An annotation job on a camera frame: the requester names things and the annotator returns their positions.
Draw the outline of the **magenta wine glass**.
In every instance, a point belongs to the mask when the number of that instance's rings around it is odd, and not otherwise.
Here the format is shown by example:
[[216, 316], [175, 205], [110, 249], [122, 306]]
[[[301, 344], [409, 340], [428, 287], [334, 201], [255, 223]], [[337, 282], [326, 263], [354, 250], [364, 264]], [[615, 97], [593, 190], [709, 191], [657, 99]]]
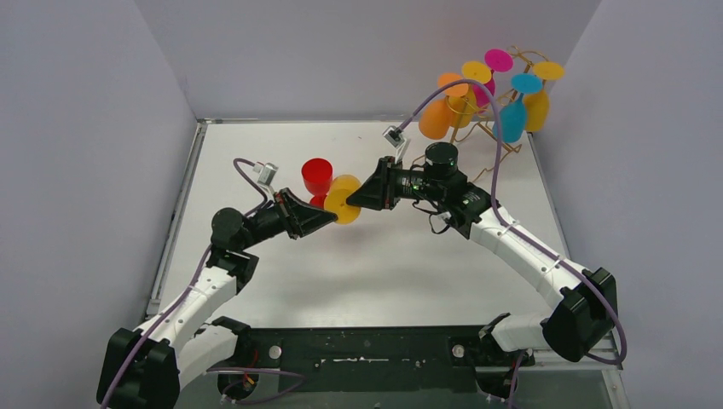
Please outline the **magenta wine glass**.
[[[490, 49], [485, 53], [484, 63], [489, 67], [490, 72], [494, 75], [496, 72], [509, 72], [513, 68], [512, 56], [503, 49]], [[491, 95], [495, 95], [496, 82], [494, 76], [484, 84], [485, 88]], [[489, 98], [477, 85], [472, 85], [471, 90], [475, 95], [477, 106], [482, 109], [489, 104]]]

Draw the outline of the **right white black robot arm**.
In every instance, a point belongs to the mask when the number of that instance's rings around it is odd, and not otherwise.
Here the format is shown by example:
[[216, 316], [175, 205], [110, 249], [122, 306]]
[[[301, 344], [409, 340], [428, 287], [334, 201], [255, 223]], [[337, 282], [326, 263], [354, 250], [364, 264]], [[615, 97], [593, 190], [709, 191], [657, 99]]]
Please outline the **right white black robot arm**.
[[514, 351], [551, 349], [578, 362], [615, 326], [616, 280], [607, 270], [591, 271], [566, 260], [541, 243], [484, 189], [458, 168], [459, 150], [435, 142], [425, 162], [408, 169], [392, 157], [378, 161], [375, 171], [347, 199], [348, 205], [392, 210], [402, 199], [431, 203], [432, 216], [447, 228], [498, 256], [541, 296], [549, 315], [504, 313], [480, 331], [481, 356], [501, 365]]

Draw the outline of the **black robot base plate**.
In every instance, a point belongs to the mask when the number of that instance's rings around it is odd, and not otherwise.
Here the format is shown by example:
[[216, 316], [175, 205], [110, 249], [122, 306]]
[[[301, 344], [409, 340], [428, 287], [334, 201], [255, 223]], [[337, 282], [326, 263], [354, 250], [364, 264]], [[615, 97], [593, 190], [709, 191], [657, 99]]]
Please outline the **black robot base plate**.
[[530, 352], [505, 352], [474, 325], [245, 329], [222, 363], [283, 372], [279, 390], [478, 390], [506, 397]]

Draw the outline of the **red wine glass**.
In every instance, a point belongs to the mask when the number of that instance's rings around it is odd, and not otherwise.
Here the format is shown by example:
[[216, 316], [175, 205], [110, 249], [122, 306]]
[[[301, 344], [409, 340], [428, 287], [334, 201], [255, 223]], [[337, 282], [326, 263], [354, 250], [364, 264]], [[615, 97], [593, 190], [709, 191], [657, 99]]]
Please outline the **red wine glass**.
[[333, 166], [324, 158], [309, 159], [301, 168], [307, 191], [312, 195], [310, 203], [322, 208], [333, 182]]

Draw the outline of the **yellow wine glass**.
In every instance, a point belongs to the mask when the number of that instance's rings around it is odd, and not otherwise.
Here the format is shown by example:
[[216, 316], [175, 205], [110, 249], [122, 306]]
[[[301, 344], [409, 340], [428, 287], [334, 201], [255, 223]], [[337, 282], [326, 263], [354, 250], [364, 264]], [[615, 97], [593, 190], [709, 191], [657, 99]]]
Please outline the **yellow wine glass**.
[[537, 93], [526, 95], [523, 98], [523, 104], [527, 111], [527, 121], [524, 128], [528, 132], [537, 132], [543, 128], [550, 109], [550, 100], [545, 87], [548, 82], [561, 79], [565, 74], [565, 70], [557, 62], [544, 60], [534, 64], [531, 71], [541, 80], [542, 88]]
[[[467, 61], [461, 67], [461, 76], [455, 79], [473, 79], [483, 83], [491, 95], [495, 93], [493, 71], [478, 60]], [[450, 127], [464, 128], [473, 116], [481, 113], [489, 104], [489, 98], [478, 84], [458, 84], [445, 91], [448, 108], [452, 113]]]
[[361, 182], [353, 175], [341, 175], [332, 181], [323, 209], [337, 216], [337, 224], [351, 224], [360, 215], [360, 207], [347, 203], [350, 195], [360, 186]]

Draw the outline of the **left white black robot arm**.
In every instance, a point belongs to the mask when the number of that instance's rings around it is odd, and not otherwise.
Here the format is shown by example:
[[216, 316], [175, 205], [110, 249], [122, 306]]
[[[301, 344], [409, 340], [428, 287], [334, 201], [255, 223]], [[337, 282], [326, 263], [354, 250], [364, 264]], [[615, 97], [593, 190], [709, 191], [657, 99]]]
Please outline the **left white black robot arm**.
[[109, 339], [96, 392], [100, 406], [172, 408], [182, 389], [218, 361], [246, 365], [253, 344], [241, 336], [245, 324], [221, 317], [209, 329], [202, 326], [250, 282], [258, 258], [248, 249], [281, 233], [300, 239], [337, 220], [287, 188], [249, 216], [219, 210], [189, 284], [159, 314]]

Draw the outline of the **cyan wine glass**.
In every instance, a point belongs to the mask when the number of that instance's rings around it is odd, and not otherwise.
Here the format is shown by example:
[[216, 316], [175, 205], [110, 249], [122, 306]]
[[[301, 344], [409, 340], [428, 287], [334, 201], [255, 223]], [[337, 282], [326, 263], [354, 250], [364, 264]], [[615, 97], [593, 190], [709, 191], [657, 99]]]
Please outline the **cyan wine glass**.
[[512, 77], [511, 86], [518, 96], [500, 110], [500, 119], [495, 121], [493, 136], [503, 143], [518, 141], [527, 123], [527, 108], [523, 103], [526, 95], [540, 92], [543, 83], [540, 78], [530, 73], [519, 73]]

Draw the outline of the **yellow wine glass behind orange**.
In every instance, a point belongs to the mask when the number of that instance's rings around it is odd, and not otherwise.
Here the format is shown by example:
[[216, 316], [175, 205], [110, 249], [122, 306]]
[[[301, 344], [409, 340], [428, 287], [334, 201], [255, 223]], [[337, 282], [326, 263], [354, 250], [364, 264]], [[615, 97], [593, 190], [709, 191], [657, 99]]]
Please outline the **yellow wine glass behind orange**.
[[[493, 71], [478, 60], [467, 61], [461, 67], [461, 76], [455, 79], [473, 79], [483, 83], [491, 95], [495, 93]], [[464, 128], [473, 116], [481, 113], [489, 104], [489, 98], [478, 84], [458, 84], [445, 91], [448, 108], [452, 113], [450, 127]]]

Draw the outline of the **gold wire glass rack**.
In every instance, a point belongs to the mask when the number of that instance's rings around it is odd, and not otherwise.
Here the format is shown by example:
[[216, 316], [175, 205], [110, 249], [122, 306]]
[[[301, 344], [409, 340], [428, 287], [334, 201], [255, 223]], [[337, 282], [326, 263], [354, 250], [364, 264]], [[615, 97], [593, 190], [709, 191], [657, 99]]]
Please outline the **gold wire glass rack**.
[[[531, 69], [534, 64], [544, 60], [552, 61], [544, 54], [535, 50], [520, 49], [517, 46], [510, 46], [503, 50], [512, 56], [513, 68], [509, 72], [496, 72], [493, 75], [496, 82], [495, 95], [491, 95], [484, 87], [484, 81], [478, 84], [482, 88], [482, 91], [484, 91], [488, 96], [489, 104], [481, 113], [474, 115], [471, 122], [466, 127], [458, 129], [449, 128], [449, 141], [457, 147], [470, 147], [471, 142], [478, 139], [488, 141], [490, 143], [490, 147], [494, 148], [496, 140], [493, 136], [493, 128], [495, 125], [494, 113], [490, 102], [491, 98], [494, 97], [495, 101], [502, 109], [518, 96], [518, 93], [514, 91], [511, 86], [511, 79], [514, 75], [519, 73], [533, 74]], [[528, 132], [524, 129], [522, 136], [518, 141], [512, 144], [502, 142], [500, 159], [505, 160], [510, 155], [519, 153], [522, 149], [522, 139], [527, 135], [532, 135], [533, 133], [534, 132]]]

